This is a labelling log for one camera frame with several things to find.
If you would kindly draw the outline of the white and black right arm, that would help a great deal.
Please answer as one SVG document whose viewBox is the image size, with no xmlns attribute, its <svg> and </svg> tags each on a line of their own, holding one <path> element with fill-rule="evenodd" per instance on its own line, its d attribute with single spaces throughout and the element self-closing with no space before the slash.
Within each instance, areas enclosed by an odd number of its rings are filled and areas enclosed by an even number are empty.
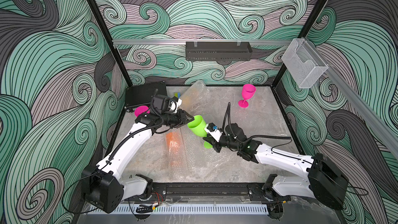
<svg viewBox="0 0 398 224">
<path fill-rule="evenodd" d="M 205 127 L 207 136 L 216 151 L 230 148 L 242 159 L 257 164 L 277 167 L 293 174 L 292 177 L 271 176 L 265 186 L 278 196 L 297 196 L 316 199 L 323 205 L 340 211 L 343 209 L 349 179 L 328 157 L 321 153 L 314 156 L 300 155 L 272 148 L 247 137 L 236 123 L 220 130 L 213 123 Z"/>
</svg>

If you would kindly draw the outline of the black wall tray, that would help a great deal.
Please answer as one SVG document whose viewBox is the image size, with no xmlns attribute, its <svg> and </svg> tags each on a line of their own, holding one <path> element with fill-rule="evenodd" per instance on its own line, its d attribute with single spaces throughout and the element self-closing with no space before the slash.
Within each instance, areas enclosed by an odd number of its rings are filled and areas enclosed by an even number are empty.
<svg viewBox="0 0 398 224">
<path fill-rule="evenodd" d="M 187 41 L 185 48 L 188 61 L 249 61 L 253 54 L 244 41 Z"/>
</svg>

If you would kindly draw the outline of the bubble green glass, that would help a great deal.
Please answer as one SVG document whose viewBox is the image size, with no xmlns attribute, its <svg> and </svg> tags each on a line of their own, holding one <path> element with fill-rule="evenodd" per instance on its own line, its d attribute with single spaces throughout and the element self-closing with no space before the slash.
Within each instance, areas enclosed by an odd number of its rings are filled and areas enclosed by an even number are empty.
<svg viewBox="0 0 398 224">
<path fill-rule="evenodd" d="M 188 128 L 193 134 L 201 138 L 206 138 L 208 133 L 206 132 L 206 122 L 201 115 L 195 115 L 194 119 L 188 123 Z"/>
</svg>

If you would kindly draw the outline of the aluminium right rail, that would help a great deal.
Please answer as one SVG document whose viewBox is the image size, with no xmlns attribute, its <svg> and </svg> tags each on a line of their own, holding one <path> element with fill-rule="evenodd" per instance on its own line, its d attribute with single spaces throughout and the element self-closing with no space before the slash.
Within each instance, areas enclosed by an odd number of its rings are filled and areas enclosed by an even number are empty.
<svg viewBox="0 0 398 224">
<path fill-rule="evenodd" d="M 336 84 L 342 95 L 355 108 L 356 112 L 372 129 L 373 133 L 381 140 L 384 146 L 395 156 L 398 156 L 398 128 L 389 122 L 385 115 L 379 116 L 372 106 L 365 101 L 361 94 L 366 89 L 376 87 L 372 78 L 381 79 L 380 75 L 371 75 L 367 67 L 351 64 L 346 56 L 328 44 L 316 47 L 313 42 L 308 41 L 311 51 L 315 53 L 318 60 L 328 65 L 326 75 Z"/>
</svg>

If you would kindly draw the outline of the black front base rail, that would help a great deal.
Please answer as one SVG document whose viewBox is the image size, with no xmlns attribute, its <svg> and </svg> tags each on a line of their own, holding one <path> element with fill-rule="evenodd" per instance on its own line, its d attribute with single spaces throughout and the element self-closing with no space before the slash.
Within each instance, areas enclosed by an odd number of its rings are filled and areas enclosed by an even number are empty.
<svg viewBox="0 0 398 224">
<path fill-rule="evenodd" d="M 177 201 L 183 197 L 247 197 L 250 201 L 276 203 L 291 197 L 306 197 L 297 189 L 277 192 L 270 183 L 148 183 L 142 193 L 128 193 L 127 187 L 91 185 L 82 187 L 82 197 L 99 208 L 116 207 L 121 202 Z"/>
</svg>

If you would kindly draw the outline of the bubble orange glass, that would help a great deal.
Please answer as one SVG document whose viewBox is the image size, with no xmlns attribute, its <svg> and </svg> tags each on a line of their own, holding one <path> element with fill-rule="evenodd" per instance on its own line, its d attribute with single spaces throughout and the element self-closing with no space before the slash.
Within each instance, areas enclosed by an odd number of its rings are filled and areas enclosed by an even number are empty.
<svg viewBox="0 0 398 224">
<path fill-rule="evenodd" d="M 175 130 L 165 136 L 169 175 L 173 181 L 183 181 L 187 173 L 187 160 L 181 131 Z"/>
</svg>

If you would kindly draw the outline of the clear acrylic wall bin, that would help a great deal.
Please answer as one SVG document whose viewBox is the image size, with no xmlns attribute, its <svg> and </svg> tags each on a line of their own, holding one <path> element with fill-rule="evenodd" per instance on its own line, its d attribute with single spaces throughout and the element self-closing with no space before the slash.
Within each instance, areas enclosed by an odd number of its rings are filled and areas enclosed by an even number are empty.
<svg viewBox="0 0 398 224">
<path fill-rule="evenodd" d="M 300 89 L 311 88 L 329 68 L 316 46 L 305 38 L 295 38 L 282 61 Z"/>
</svg>

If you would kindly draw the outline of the clear bubble wrap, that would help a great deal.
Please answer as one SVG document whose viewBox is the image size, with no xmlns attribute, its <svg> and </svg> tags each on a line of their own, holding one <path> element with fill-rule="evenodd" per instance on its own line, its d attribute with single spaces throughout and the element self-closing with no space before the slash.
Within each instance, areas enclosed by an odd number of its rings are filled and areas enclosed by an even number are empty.
<svg viewBox="0 0 398 224">
<path fill-rule="evenodd" d="M 193 134 L 188 128 L 183 128 L 181 133 L 188 170 L 194 174 L 194 177 L 204 179 L 222 164 L 226 155 L 222 152 L 217 153 L 213 148 L 205 148 L 204 140 Z"/>
<path fill-rule="evenodd" d="M 253 135 L 263 143 L 271 146 L 291 140 L 291 134 L 281 113 L 258 112 L 243 108 L 231 110 L 231 122 L 236 123 L 249 138 Z"/>
</svg>

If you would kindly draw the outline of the bubble yellow glass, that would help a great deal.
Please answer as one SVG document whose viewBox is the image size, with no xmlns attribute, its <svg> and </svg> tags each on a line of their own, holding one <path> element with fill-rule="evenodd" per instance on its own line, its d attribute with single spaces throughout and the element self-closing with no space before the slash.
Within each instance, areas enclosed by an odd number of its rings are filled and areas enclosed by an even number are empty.
<svg viewBox="0 0 398 224">
<path fill-rule="evenodd" d="M 209 90 L 202 80 L 196 81 L 192 84 L 180 97 L 182 100 L 181 108 L 189 111 L 197 103 L 200 102 L 207 94 Z"/>
</svg>

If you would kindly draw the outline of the pink wine glass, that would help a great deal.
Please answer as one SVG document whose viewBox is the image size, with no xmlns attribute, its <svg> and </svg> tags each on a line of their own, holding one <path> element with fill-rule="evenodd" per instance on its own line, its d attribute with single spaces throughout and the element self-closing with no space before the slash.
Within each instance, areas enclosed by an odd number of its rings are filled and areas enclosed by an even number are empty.
<svg viewBox="0 0 398 224">
<path fill-rule="evenodd" d="M 243 97 L 243 99 L 238 102 L 239 107 L 247 108 L 249 106 L 248 100 L 254 96 L 256 91 L 257 89 L 254 85 L 245 84 L 241 92 L 241 96 Z"/>
<path fill-rule="evenodd" d="M 136 116 L 136 117 L 138 117 L 139 115 L 141 115 L 142 113 L 150 113 L 150 109 L 149 109 L 149 107 L 148 106 L 146 106 L 146 105 L 142 105 L 142 106 L 139 106 L 139 107 L 137 107 L 136 109 L 135 109 L 135 111 L 134 111 L 134 115 Z"/>
</svg>

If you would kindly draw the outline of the black ribbed case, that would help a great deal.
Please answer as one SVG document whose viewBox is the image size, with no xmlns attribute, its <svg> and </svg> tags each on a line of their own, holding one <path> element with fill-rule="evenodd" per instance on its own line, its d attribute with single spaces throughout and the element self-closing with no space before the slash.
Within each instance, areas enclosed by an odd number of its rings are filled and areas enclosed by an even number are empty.
<svg viewBox="0 0 398 224">
<path fill-rule="evenodd" d="M 127 112 L 133 112 L 139 106 L 149 106 L 156 89 L 158 90 L 157 94 L 167 95 L 165 82 L 128 87 L 125 90 L 124 109 Z"/>
</svg>

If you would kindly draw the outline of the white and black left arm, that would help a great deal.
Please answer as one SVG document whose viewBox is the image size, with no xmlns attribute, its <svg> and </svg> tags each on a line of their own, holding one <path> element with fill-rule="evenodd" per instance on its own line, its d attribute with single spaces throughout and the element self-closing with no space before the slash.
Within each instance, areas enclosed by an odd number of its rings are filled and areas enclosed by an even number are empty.
<svg viewBox="0 0 398 224">
<path fill-rule="evenodd" d="M 140 114 L 130 132 L 113 151 L 94 166 L 86 166 L 81 174 L 82 198 L 98 209 L 111 213 L 125 199 L 151 195 L 149 177 L 137 174 L 123 178 L 123 171 L 142 145 L 162 126 L 180 128 L 194 120 L 184 110 L 163 113 L 159 116 L 151 110 Z"/>
</svg>

